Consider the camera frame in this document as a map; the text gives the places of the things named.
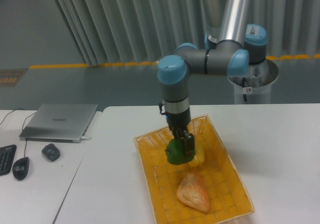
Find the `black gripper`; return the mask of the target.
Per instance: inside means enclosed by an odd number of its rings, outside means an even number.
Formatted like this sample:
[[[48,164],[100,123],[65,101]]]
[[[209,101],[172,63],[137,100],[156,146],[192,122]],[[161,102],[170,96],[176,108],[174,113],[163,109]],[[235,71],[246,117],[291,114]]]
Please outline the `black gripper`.
[[[194,136],[187,131],[188,124],[191,120],[190,108],[178,114],[166,112],[165,115],[168,127],[172,131],[174,139],[180,140],[182,137],[185,155],[194,156],[195,139]]]

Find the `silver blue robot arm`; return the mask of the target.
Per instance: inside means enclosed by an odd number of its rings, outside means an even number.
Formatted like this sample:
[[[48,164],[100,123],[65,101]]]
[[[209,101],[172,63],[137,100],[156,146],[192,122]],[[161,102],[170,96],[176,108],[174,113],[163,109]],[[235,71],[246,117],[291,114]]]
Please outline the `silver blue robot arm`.
[[[207,49],[181,44],[172,55],[158,62],[157,78],[166,116],[174,138],[182,144],[185,157],[194,156],[194,136],[188,131],[191,120],[188,79],[191,74],[243,77],[249,69],[249,52],[244,48],[251,0],[202,0],[208,21]]]

